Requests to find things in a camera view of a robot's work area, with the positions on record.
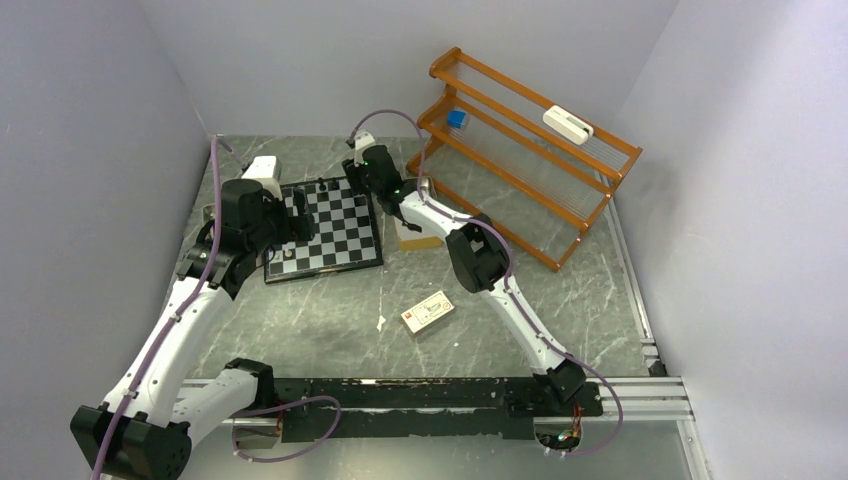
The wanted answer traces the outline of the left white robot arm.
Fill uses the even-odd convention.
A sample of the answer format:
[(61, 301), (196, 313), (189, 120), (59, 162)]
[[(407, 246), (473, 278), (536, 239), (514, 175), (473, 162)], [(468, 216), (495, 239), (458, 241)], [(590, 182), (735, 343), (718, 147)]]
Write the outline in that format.
[(190, 397), (178, 393), (213, 321), (232, 303), (265, 252), (315, 236), (299, 188), (284, 196), (272, 180), (218, 187), (214, 216), (199, 230), (154, 330), (127, 373), (97, 407), (81, 406), (70, 429), (92, 469), (123, 479), (176, 479), (189, 456), (223, 420), (277, 404), (271, 366), (237, 358)]

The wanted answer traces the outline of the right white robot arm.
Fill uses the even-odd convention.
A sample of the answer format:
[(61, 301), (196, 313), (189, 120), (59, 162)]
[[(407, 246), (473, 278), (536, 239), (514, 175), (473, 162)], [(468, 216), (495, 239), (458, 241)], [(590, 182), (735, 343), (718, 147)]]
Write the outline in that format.
[(459, 284), (482, 298), (518, 342), (541, 385), (542, 406), (565, 413), (578, 399), (585, 369), (525, 299), (513, 275), (512, 251), (489, 217), (462, 214), (418, 190), (415, 180), (401, 177), (386, 146), (356, 147), (352, 140), (347, 145), (353, 154), (342, 167), (354, 191), (373, 196), (404, 227), (442, 240)]

